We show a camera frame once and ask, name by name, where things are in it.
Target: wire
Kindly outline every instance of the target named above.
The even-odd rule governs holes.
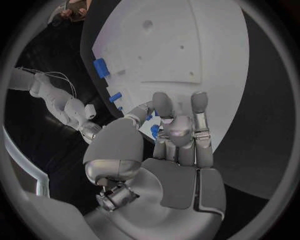
[[[23,66],[17,67],[17,69],[25,70],[25,71],[28,71],[28,72],[31,72],[31,73],[34,73],[34,74],[41,73],[41,74],[45,74],[46,76],[49,76],[49,77],[65,80],[70,85],[70,88],[71,88],[71,91],[72,91],[72,96],[74,98],[77,98],[77,92],[76,92],[76,89],[75,89],[73,83],[71,83],[69,78],[65,74],[63,74],[62,72],[58,72],[58,71],[42,72],[42,71],[39,71],[39,70],[36,70],[36,69],[30,69],[30,68],[26,68],[26,67],[23,67]]]

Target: black background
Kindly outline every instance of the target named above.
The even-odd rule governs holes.
[[[28,11],[35,12],[38,6],[42,5],[43,0],[26,1],[5,1],[2,2],[2,13],[0,15],[1,28],[1,50],[5,44],[18,32],[17,25],[22,28],[23,17]],[[300,43],[298,32],[300,29],[300,1],[298,0],[266,0],[265,1],[276,14],[280,17],[286,28],[289,30],[296,43]],[[288,209],[279,219],[273,229],[263,238],[264,240],[273,240],[280,238],[282,233],[286,238],[298,239],[300,232],[298,230],[297,219],[299,210],[300,191],[298,190]],[[5,194],[0,192],[0,238],[1,239],[35,239],[33,233],[25,226],[21,219],[15,214],[13,208],[6,200]]]

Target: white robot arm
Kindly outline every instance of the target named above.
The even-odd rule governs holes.
[[[93,105],[84,105],[65,90],[54,87],[50,78],[42,73],[32,74],[15,68],[9,89],[29,91],[35,98],[42,98],[49,112],[64,125],[80,131],[83,139],[90,144],[101,127],[90,120],[96,116]]]

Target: blue object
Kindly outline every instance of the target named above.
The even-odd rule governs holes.
[[[109,98],[109,101],[110,101],[111,103],[113,103],[114,101],[118,100],[118,99],[121,98],[121,97],[122,97],[122,94],[121,94],[120,92],[118,92],[118,93],[116,93],[115,95],[111,96],[111,97]]]
[[[104,78],[104,77],[110,75],[108,67],[103,58],[99,58],[99,59],[95,60],[93,62],[93,64],[94,64],[94,67],[96,68],[96,71],[100,78]]]
[[[151,132],[152,132],[152,136],[157,139],[158,137],[158,133],[159,133],[159,130],[160,130],[160,126],[158,125],[153,125],[151,128],[150,128]]]
[[[152,115],[149,115],[147,118],[146,118],[146,121],[149,121],[150,119],[152,119]]]

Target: cable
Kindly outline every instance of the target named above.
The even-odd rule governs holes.
[[[42,72],[42,71],[39,71],[39,70],[36,70],[36,69],[30,69],[30,68],[26,68],[26,67],[23,67],[23,66],[17,67],[17,69],[25,70],[25,71],[31,72],[33,74],[41,73],[41,74],[45,74],[46,76],[49,76],[49,77],[65,80],[70,85],[70,88],[71,88],[71,91],[72,91],[72,96],[74,98],[77,98],[77,92],[76,92],[76,89],[75,89],[73,83],[71,83],[69,78],[65,74],[63,74],[62,72],[58,72],[58,71]]]

